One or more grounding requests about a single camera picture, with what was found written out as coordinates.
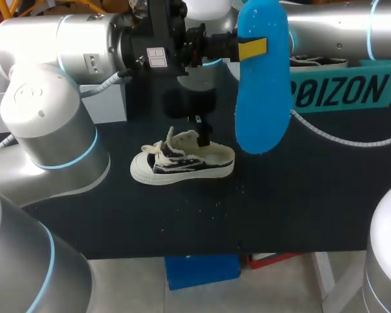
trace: shoe tongue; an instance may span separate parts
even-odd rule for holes
[[[165,144],[163,145],[162,147],[162,153],[168,157],[168,158],[180,158],[180,157],[184,157],[185,156],[185,152],[184,151],[181,151],[181,150],[178,150],[178,149],[175,149],[174,146],[173,146],[173,142],[174,142],[174,128],[171,127],[169,129],[169,132],[167,134],[167,139],[165,141]]]

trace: black and white sneaker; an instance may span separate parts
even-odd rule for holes
[[[304,72],[308,70],[334,70],[347,67],[347,60],[328,57],[308,57],[298,55],[289,58],[290,72]]]
[[[132,177],[147,185],[168,185],[185,179],[221,178],[230,175],[235,152],[230,147],[210,142],[199,147],[194,130],[173,135],[169,129],[165,142],[144,145],[130,165]]]

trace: white rubber sole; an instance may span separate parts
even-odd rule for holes
[[[185,181],[187,179],[195,178],[223,178],[229,176],[233,172],[235,167],[235,161],[225,168],[209,168],[207,170],[200,171],[191,171],[185,173],[176,173],[176,174],[152,174],[149,175],[144,171],[140,170],[137,165],[136,158],[132,161],[130,165],[130,173],[135,181],[146,185],[162,186],[170,185],[173,183],[178,183],[179,181]]]

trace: black work surface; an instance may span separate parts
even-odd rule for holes
[[[135,182],[129,167],[142,145],[164,140],[170,125],[191,127],[162,113],[160,94],[175,80],[155,81],[152,92],[135,83],[128,87],[130,121],[98,126],[112,161],[106,179],[27,212],[87,258],[365,249],[373,211],[391,188],[391,146],[345,147],[292,120],[274,150],[243,153],[234,135],[237,88],[229,79],[210,121],[212,140],[236,151],[231,177]],[[391,137],[391,107],[306,118],[348,140]]]

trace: shoelace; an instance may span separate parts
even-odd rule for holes
[[[153,145],[144,145],[142,146],[142,151],[155,155],[155,165],[168,166],[176,164],[177,162],[172,161],[162,153],[162,146],[164,142],[156,142]]]

